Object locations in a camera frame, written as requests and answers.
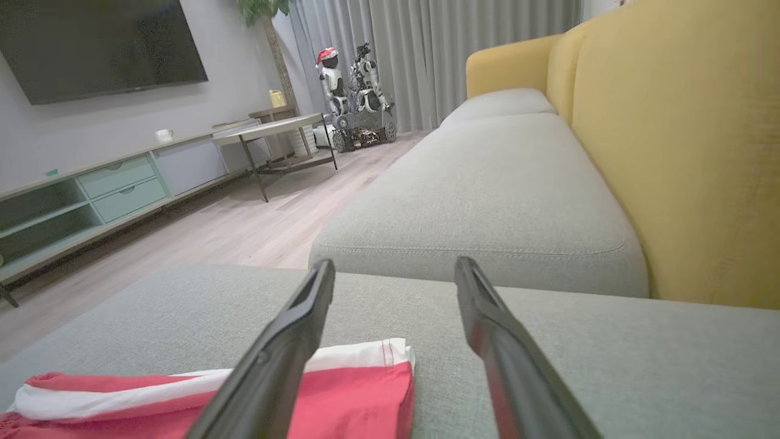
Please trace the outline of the white humanoid robot santa hat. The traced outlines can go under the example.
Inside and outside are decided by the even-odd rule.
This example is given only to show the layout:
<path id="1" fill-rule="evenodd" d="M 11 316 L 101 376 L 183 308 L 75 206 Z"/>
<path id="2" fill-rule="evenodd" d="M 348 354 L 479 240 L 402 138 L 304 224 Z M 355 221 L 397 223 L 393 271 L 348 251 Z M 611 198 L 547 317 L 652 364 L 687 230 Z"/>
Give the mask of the white humanoid robot santa hat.
<path id="1" fill-rule="evenodd" d="M 331 114 L 342 116 L 349 111 L 346 86 L 339 67 L 339 52 L 334 47 L 324 48 L 317 54 L 315 67 L 319 69 L 319 81 Z"/>

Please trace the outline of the short grey sofa seat cushion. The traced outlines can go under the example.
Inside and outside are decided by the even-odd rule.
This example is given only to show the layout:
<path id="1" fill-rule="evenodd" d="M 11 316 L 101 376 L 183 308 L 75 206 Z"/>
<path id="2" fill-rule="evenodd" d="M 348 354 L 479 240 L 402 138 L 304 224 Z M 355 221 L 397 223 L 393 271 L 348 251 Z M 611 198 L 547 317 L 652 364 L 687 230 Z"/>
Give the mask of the short grey sofa seat cushion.
<path id="1" fill-rule="evenodd" d="M 439 127 L 454 127 L 460 123 L 486 118 L 544 112 L 556 116 L 558 114 L 542 91 L 532 87 L 513 88 L 467 98 L 441 122 Z"/>

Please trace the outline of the grey pleated curtain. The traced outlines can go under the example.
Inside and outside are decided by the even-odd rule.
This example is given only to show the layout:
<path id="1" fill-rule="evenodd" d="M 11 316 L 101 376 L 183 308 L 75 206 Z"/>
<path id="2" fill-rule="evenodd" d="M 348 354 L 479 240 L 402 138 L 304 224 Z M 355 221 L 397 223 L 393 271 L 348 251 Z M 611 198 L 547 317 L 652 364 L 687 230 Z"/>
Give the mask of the grey pleated curtain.
<path id="1" fill-rule="evenodd" d="M 400 132 L 437 128 L 466 100 L 466 59 L 479 50 L 557 34 L 581 20 L 582 0 L 290 0 L 314 108 L 330 112 L 316 67 L 334 47 L 348 75 L 370 42 Z"/>

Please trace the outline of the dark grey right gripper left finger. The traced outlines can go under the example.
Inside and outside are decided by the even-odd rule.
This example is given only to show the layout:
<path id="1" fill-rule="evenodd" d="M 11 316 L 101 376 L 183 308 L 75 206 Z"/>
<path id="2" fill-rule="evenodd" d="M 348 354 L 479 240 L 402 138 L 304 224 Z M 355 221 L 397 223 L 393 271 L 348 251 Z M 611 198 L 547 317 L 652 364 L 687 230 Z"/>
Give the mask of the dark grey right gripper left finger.
<path id="1" fill-rule="evenodd" d="M 189 429 L 186 439 L 286 439 L 307 362 L 320 347 L 335 266 L 317 262 Z"/>

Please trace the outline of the white black humanoid robot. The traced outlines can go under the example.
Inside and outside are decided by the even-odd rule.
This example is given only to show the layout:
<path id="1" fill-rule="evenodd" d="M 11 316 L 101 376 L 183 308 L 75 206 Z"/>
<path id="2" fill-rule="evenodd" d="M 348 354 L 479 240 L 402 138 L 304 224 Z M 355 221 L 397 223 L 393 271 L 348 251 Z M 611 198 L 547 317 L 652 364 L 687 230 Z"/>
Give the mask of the white black humanoid robot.
<path id="1" fill-rule="evenodd" d="M 355 58 L 350 67 L 350 91 L 359 112 L 387 112 L 392 116 L 394 103 L 389 102 L 382 92 L 378 64 L 370 57 L 371 52 L 368 41 L 355 48 Z"/>

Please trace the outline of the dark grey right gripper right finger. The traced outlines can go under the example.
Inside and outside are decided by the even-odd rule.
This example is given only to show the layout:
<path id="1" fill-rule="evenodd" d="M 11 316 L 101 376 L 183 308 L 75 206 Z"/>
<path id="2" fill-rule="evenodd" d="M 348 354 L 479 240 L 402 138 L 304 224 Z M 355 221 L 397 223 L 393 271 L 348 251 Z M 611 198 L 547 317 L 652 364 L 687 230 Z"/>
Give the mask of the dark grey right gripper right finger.
<path id="1" fill-rule="evenodd" d="M 454 275 L 466 341 L 484 363 L 500 439 L 603 439 L 476 261 Z"/>

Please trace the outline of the brown wooden side table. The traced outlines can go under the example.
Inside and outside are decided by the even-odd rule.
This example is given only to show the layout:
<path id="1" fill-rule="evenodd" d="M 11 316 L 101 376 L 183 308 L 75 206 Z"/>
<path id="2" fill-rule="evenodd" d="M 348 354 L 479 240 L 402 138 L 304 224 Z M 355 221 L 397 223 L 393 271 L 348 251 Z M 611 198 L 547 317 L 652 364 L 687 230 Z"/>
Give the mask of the brown wooden side table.
<path id="1" fill-rule="evenodd" d="M 284 105 L 281 107 L 273 107 L 270 109 L 263 109 L 257 112 L 251 112 L 249 117 L 259 121 L 261 124 L 273 123 L 280 120 L 287 120 L 298 117 L 299 113 L 294 105 Z"/>

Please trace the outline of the grey sofa back cushion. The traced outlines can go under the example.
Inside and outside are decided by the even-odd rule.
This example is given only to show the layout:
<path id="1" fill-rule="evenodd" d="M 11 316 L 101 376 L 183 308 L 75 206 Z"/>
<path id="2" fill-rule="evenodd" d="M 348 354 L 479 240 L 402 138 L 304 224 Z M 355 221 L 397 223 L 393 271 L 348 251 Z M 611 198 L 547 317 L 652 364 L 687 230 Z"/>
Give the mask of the grey sofa back cushion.
<path id="1" fill-rule="evenodd" d="M 309 262 L 451 281 L 459 256 L 496 287 L 650 295 L 631 223 L 571 128 L 549 113 L 438 128 L 340 209 Z"/>

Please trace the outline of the potted tree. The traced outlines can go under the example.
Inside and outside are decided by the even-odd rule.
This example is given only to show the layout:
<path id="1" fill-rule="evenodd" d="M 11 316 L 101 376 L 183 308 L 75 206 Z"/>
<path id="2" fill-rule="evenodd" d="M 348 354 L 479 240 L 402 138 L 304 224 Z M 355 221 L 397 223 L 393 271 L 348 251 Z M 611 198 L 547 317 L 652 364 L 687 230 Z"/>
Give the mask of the potted tree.
<path id="1" fill-rule="evenodd" d="M 237 11 L 243 18 L 247 28 L 260 22 L 266 34 L 271 54 L 273 55 L 277 73 L 282 85 L 287 104 L 296 107 L 296 97 L 290 80 L 278 36 L 273 25 L 273 17 L 281 13 L 289 16 L 291 0 L 235 0 Z"/>

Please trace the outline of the wide yellow sofa backrest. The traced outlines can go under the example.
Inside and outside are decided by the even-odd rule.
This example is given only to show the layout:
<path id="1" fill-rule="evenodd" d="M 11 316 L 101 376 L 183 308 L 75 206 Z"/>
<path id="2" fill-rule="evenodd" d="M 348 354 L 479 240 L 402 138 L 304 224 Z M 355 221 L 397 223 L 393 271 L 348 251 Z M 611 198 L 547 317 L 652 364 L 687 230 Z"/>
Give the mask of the wide yellow sofa backrest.
<path id="1" fill-rule="evenodd" d="M 632 0 L 581 28 L 572 127 L 651 296 L 780 309 L 780 0 Z"/>

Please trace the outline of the round-edged metal-leg coffee table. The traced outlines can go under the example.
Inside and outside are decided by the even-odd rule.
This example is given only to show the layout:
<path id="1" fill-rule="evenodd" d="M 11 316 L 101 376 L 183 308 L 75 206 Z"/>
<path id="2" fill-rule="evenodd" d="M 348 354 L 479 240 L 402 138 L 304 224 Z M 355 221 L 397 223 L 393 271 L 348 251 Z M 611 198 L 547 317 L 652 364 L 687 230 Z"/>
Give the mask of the round-edged metal-leg coffee table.
<path id="1" fill-rule="evenodd" d="M 326 139 L 328 142 L 328 147 L 327 147 L 328 154 L 314 157 L 312 153 L 309 153 L 308 156 L 303 161 L 295 162 L 295 164 L 292 165 L 289 164 L 289 162 L 287 162 L 287 164 L 285 164 L 283 168 L 278 168 L 278 169 L 269 168 L 267 170 L 263 170 L 256 166 L 249 147 L 250 141 L 256 141 L 258 139 L 263 139 L 265 137 L 270 137 L 273 135 L 279 135 L 290 131 L 298 130 L 300 132 L 302 142 L 304 142 L 304 147 L 309 148 L 309 145 L 307 143 L 307 137 L 306 134 L 304 133 L 303 128 L 306 126 L 312 126 L 315 124 L 315 122 L 322 122 L 322 125 L 324 127 L 324 133 L 326 135 Z M 331 163 L 334 166 L 335 170 L 339 169 L 337 161 L 335 160 L 335 149 L 333 147 L 332 139 L 328 131 L 328 125 L 325 120 L 324 114 L 321 112 L 310 114 L 307 116 L 296 116 L 286 120 L 274 121 L 270 123 L 262 123 L 257 127 L 243 129 L 242 131 L 238 131 L 237 133 L 231 135 L 227 135 L 223 137 L 214 137 L 213 142 L 217 146 L 226 146 L 226 145 L 233 145 L 233 144 L 241 145 L 243 152 L 245 153 L 246 159 L 250 164 L 250 174 L 256 178 L 257 184 L 260 188 L 262 197 L 265 202 L 269 202 L 269 197 L 265 191 L 265 187 L 261 178 L 262 175 L 284 176 L 289 173 L 295 173 L 298 171 L 307 170 L 312 167 L 320 166 L 328 163 Z"/>

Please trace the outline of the white ribbed plant pot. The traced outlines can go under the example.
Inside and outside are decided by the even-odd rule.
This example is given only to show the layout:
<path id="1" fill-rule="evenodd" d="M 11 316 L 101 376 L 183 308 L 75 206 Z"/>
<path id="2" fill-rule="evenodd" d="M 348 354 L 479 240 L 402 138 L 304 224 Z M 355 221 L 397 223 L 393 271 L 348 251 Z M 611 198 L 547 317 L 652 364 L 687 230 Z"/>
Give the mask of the white ribbed plant pot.
<path id="1" fill-rule="evenodd" d="M 314 136 L 314 128 L 307 125 L 301 128 L 292 129 L 286 133 L 286 137 L 293 148 L 295 157 L 307 157 L 317 152 L 317 145 Z"/>

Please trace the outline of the narrow yellow sofa backrest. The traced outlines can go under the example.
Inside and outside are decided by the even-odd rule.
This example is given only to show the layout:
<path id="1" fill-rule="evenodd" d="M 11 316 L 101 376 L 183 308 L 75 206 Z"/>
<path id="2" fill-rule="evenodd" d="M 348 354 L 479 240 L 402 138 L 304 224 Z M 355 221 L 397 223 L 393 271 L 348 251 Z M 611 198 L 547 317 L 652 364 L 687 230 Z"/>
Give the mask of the narrow yellow sofa backrest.
<path id="1" fill-rule="evenodd" d="M 548 80 L 546 97 L 554 106 L 558 116 L 568 124 L 573 120 L 576 69 L 583 42 L 593 20 L 580 23 L 566 33 L 557 36 L 548 58 Z"/>

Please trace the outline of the black wall television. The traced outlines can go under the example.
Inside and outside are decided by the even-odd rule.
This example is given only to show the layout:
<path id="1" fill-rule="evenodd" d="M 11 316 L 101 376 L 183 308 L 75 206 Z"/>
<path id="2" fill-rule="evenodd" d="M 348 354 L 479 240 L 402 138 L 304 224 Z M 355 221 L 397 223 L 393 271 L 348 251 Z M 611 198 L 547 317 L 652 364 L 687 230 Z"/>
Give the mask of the black wall television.
<path id="1" fill-rule="evenodd" d="M 207 81 L 180 0 L 0 0 L 0 54 L 31 105 Z"/>

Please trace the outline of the long low TV cabinet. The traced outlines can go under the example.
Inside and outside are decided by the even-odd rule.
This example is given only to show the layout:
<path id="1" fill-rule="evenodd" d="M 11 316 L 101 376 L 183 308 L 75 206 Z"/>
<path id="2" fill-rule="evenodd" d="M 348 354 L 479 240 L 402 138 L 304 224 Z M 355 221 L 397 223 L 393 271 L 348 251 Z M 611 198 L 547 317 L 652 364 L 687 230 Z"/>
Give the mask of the long low TV cabinet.
<path id="1" fill-rule="evenodd" d="M 114 230 L 246 173 L 240 144 L 220 139 L 260 122 L 213 131 L 0 193 L 0 300 L 9 283 Z"/>

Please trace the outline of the red Bulls shorts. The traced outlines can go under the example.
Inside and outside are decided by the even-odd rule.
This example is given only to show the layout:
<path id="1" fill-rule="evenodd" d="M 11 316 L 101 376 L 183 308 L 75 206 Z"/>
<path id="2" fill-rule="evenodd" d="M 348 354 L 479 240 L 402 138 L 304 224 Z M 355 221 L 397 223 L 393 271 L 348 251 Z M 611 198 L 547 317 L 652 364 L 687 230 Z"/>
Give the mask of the red Bulls shorts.
<path id="1" fill-rule="evenodd" d="M 408 439 L 414 367 L 401 337 L 318 349 L 288 439 Z M 0 406 L 0 439 L 184 439 L 229 374 L 33 376 Z"/>

